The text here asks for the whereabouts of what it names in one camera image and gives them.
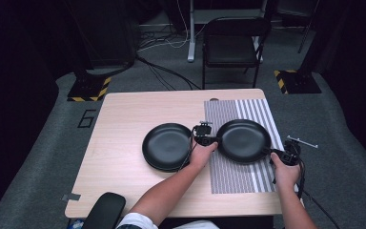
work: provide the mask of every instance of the wooden table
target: wooden table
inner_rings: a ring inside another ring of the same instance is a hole
[[[155,126],[179,123],[189,129],[204,120],[204,101],[265,98],[259,89],[107,94],[97,118],[65,214],[85,218],[106,192],[126,198],[123,216],[154,184],[172,175],[151,167],[142,141]],[[281,214],[276,192],[212,194],[210,168],[194,181],[170,217],[266,216]]]

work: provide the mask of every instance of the chair backrest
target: chair backrest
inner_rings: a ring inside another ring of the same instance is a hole
[[[210,35],[267,36],[271,24],[262,17],[219,17],[210,21],[205,29],[205,39]]]
[[[317,0],[278,0],[277,14],[286,17],[306,18],[313,16]]]

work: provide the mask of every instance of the black stand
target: black stand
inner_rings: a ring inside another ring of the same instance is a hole
[[[110,77],[77,78],[68,93],[68,101],[98,101],[106,94]]]
[[[321,94],[311,73],[297,71],[274,71],[283,94]]]

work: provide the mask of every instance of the hand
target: hand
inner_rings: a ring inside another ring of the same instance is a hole
[[[278,189],[294,189],[300,176],[299,165],[285,165],[276,153],[271,153],[275,166],[275,182]]]
[[[203,169],[208,160],[210,159],[211,153],[218,147],[218,143],[214,142],[209,146],[202,146],[198,144],[194,139],[192,140],[192,154],[190,157],[190,165]]]

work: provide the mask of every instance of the sleeve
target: sleeve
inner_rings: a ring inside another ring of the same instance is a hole
[[[117,229],[158,229],[153,221],[139,213],[128,213],[117,226]]]

